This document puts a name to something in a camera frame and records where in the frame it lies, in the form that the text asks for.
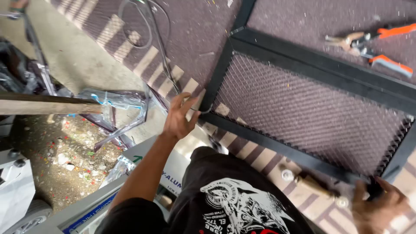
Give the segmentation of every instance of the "wood stick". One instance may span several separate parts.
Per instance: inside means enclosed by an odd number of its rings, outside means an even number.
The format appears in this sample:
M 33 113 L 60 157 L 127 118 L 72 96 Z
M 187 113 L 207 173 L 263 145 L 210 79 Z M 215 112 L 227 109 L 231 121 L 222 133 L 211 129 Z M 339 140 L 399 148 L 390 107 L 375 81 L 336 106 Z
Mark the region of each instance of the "wood stick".
M 93 100 L 0 92 L 0 115 L 101 114 Z

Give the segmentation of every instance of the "black metal frame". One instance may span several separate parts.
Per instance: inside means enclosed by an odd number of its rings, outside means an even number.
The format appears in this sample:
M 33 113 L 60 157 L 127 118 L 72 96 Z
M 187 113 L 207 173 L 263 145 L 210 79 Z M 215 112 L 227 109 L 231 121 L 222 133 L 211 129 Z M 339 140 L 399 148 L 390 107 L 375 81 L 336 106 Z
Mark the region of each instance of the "black metal frame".
M 415 85 L 246 28 L 245 25 L 254 3 L 255 0 L 243 0 L 233 25 L 233 31 L 230 33 L 229 40 L 224 46 L 206 88 L 200 110 L 210 109 L 224 80 L 233 51 L 236 51 L 416 116 Z M 298 164 L 318 170 L 348 184 L 354 184 L 357 179 L 364 179 L 369 182 L 369 179 L 365 176 L 332 166 L 277 139 L 240 126 L 238 123 L 216 114 L 207 113 L 201 115 L 200 118 L 242 138 L 274 150 Z M 415 146 L 416 127 L 411 126 L 381 177 L 393 181 Z

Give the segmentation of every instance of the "orange pliers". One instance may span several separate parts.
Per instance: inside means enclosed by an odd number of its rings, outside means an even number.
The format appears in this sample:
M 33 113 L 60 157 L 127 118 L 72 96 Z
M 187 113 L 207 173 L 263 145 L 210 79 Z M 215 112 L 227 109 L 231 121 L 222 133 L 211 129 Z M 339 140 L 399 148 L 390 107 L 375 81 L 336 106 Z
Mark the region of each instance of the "orange pliers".
M 380 64 L 411 78 L 413 69 L 399 62 L 395 62 L 385 55 L 377 55 L 373 50 L 367 48 L 364 43 L 376 38 L 382 39 L 394 35 L 410 33 L 412 31 L 416 31 L 416 23 L 401 27 L 379 28 L 370 32 L 354 32 L 346 37 L 326 36 L 325 39 L 329 45 L 340 46 L 352 55 L 368 58 L 371 65 Z

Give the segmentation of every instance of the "cable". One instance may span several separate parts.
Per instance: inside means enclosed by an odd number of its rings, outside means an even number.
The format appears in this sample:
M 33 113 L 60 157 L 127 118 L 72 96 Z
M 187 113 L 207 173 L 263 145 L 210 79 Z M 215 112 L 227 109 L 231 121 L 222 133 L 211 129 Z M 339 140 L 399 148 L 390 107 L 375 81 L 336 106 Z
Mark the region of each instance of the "cable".
M 159 29 L 158 29 L 158 26 L 157 26 L 157 23 L 156 23 L 156 20 L 155 20 L 155 18 L 154 18 L 154 15 L 153 15 L 153 12 L 152 12 L 152 9 L 151 9 L 151 7 L 150 7 L 150 4 L 149 4 L 149 2 L 151 2 L 151 3 L 153 3 L 154 5 L 156 5 L 157 7 L 159 7 L 161 10 L 162 10 L 162 12 L 164 13 L 164 15 L 166 16 L 166 18 L 167 18 L 167 20 L 168 20 L 168 34 L 167 34 L 167 37 L 166 37 L 166 44 L 169 42 L 169 37 L 170 37 L 170 34 L 171 34 L 171 21 L 170 21 L 170 19 L 169 19 L 169 16 L 168 16 L 168 14 L 166 13 L 166 11 L 163 9 L 163 7 L 161 7 L 158 3 L 156 3 L 156 2 L 154 2 L 153 0 L 144 0 L 144 2 L 142 1 L 142 0 L 136 0 L 136 1 L 139 1 L 139 2 L 141 2 L 141 3 L 144 3 L 145 5 L 146 5 L 146 7 L 147 7 L 147 10 L 149 11 L 149 13 L 150 13 L 150 19 L 151 19 L 151 23 L 154 25 L 154 27 L 155 27 L 155 34 L 156 34 L 156 38 L 157 38 L 157 41 L 158 41 L 158 44 L 159 44 L 159 49 L 160 49 L 160 51 L 161 51 L 161 56 L 162 56 L 162 64 L 163 64 L 163 73 L 166 75 L 166 77 L 173 83 L 173 87 L 174 87 L 174 89 L 175 89 L 175 93 L 178 95 L 178 94 L 180 94 L 181 93 L 181 90 L 179 89 L 179 87 L 178 87 L 178 85 L 177 85 L 177 83 L 176 83 L 176 81 L 173 79 L 173 77 L 172 77 L 172 73 L 171 73 L 171 70 L 170 70 L 170 67 L 168 66 L 168 64 L 167 64 L 167 62 L 166 62 L 166 60 L 167 60 L 167 56 L 166 56 L 166 51 L 165 51 L 165 47 L 163 46 L 163 42 L 162 42 L 162 38 L 161 38 L 161 36 L 160 36 L 160 32 L 159 32 Z M 138 48 L 138 49 L 146 49 L 146 48 L 148 48 L 151 44 L 152 44 L 152 41 L 153 41 L 153 35 L 152 35 L 152 30 L 151 30 L 151 27 L 150 27 L 150 24 L 149 24 L 149 22 L 147 21 L 147 19 L 146 19 L 146 17 L 144 16 L 144 13 L 143 13 L 143 11 L 139 8 L 139 6 L 137 5 L 137 3 L 135 2 L 135 1 L 132 1 L 132 0 L 124 0 L 121 4 L 120 4 L 120 6 L 119 6 L 119 12 L 118 12 L 118 17 L 120 18 L 120 19 L 123 19 L 122 17 L 123 17 L 123 10 L 124 10 L 124 8 L 125 8 L 125 6 L 128 4 L 128 3 L 131 3 L 131 4 L 134 4 L 134 5 L 136 5 L 136 9 L 139 11 L 139 13 L 140 13 L 140 15 L 142 16 L 142 18 L 143 18 L 143 20 L 144 20 L 144 22 L 146 23 L 146 26 L 147 26 L 147 28 L 148 28 L 148 30 L 149 30 L 149 40 L 147 41 L 147 43 L 144 45 L 144 46 L 137 46 L 137 45 L 135 45 L 134 43 L 132 43 L 131 41 L 130 41 L 130 39 L 128 38 L 128 36 L 126 35 L 126 33 L 124 32 L 124 30 L 123 30 L 123 36 L 126 38 L 126 40 L 133 46 L 133 47 L 135 47 L 135 48 Z M 211 109 L 212 109 L 212 104 L 211 104 L 211 106 L 210 106 L 210 108 L 208 109 L 208 110 L 206 110 L 206 111 L 204 111 L 204 112 L 201 112 L 201 114 L 206 114 L 206 113 L 208 113 L 208 112 L 210 112 L 211 111 Z

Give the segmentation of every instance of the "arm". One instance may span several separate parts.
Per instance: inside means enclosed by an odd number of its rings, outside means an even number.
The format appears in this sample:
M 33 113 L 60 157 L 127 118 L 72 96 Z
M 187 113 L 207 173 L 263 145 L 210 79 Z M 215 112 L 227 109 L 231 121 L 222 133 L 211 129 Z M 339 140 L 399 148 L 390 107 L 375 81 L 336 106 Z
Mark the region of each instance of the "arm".
M 355 188 L 352 216 L 360 234 L 383 234 L 395 217 L 411 210 L 409 199 L 398 188 L 380 177 L 376 177 L 376 181 L 385 193 L 374 201 L 363 200 L 364 182 L 358 181 Z
M 186 113 L 197 101 L 197 98 L 189 98 L 182 105 L 183 99 L 190 95 L 185 92 L 173 98 L 162 134 L 158 136 L 149 152 L 130 174 L 111 203 L 110 209 L 133 197 L 153 201 L 169 154 L 176 143 L 195 128 L 195 123 L 201 113 L 195 111 L 191 120 L 189 122 L 186 120 Z

